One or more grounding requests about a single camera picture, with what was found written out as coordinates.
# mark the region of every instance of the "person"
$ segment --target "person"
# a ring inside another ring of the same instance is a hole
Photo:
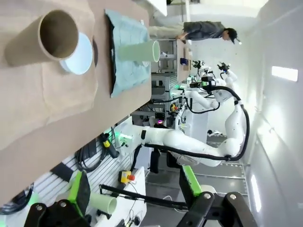
[[[199,41],[205,39],[231,40],[235,44],[237,31],[233,28],[225,28],[221,22],[197,21],[184,22],[173,26],[150,26],[151,38],[156,39],[180,39]]]

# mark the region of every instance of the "cardboard tube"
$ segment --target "cardboard tube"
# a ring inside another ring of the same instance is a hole
[[[78,39],[74,19],[57,9],[39,17],[15,36],[6,45],[4,54],[11,66],[60,61],[73,54]]]

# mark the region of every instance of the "gray shirt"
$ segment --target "gray shirt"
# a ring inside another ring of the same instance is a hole
[[[193,41],[221,38],[224,29],[221,22],[184,22],[184,32],[188,33],[186,39]]]

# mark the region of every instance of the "brown paper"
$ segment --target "brown paper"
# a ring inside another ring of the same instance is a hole
[[[0,149],[59,119],[93,107],[98,88],[92,63],[83,75],[66,73],[58,62],[12,68],[7,42],[39,16],[63,9],[91,40],[94,15],[86,0],[2,0],[0,2]]]

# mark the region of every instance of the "beige pants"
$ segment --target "beige pants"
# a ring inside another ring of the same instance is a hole
[[[150,26],[148,31],[151,38],[174,39],[177,35],[184,32],[183,28],[183,23],[178,23],[177,25],[171,26]]]

